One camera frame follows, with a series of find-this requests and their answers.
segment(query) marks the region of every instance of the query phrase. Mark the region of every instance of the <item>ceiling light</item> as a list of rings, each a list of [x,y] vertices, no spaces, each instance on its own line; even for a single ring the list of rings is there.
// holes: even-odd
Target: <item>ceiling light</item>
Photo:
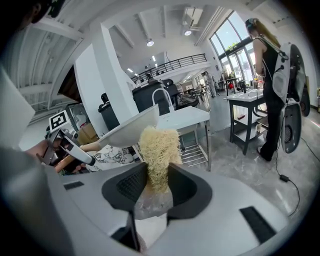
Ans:
[[[146,43],[146,46],[150,47],[150,46],[153,46],[154,44],[155,44],[155,42],[152,41],[152,39],[150,39],[150,41]]]

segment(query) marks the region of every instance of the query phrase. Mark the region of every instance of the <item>cardboard box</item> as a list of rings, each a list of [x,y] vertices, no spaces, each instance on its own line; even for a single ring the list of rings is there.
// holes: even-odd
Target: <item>cardboard box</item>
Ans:
[[[77,141],[80,145],[96,142],[98,139],[99,137],[91,123],[86,124],[78,131]]]

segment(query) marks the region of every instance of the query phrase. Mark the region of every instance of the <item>air conditioner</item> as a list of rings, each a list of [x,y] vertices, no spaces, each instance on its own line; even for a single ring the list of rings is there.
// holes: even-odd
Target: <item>air conditioner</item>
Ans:
[[[190,28],[197,26],[203,11],[204,10],[198,8],[186,8],[183,25]]]

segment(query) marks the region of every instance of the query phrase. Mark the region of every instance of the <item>black rubber pad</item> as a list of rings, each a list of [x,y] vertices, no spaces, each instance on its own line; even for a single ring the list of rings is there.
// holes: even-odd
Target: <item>black rubber pad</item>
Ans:
[[[253,206],[240,209],[240,212],[261,244],[276,234],[274,229]]]
[[[71,182],[68,184],[64,184],[63,186],[64,186],[65,190],[72,190],[72,189],[81,187],[83,185],[84,184],[81,181],[74,181],[74,182]]]

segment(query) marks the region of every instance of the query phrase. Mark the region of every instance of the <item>white sink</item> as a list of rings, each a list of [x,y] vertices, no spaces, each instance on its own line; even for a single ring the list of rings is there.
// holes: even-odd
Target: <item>white sink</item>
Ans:
[[[138,143],[140,135],[148,126],[157,126],[159,106],[154,105],[123,122],[109,131],[97,142],[103,148],[106,145],[117,148],[127,148]]]
[[[234,100],[234,101],[242,101],[242,102],[252,102],[256,99],[260,99],[264,96],[263,90],[253,89],[247,91],[247,93],[240,92],[237,94],[232,94],[226,97],[227,100]]]

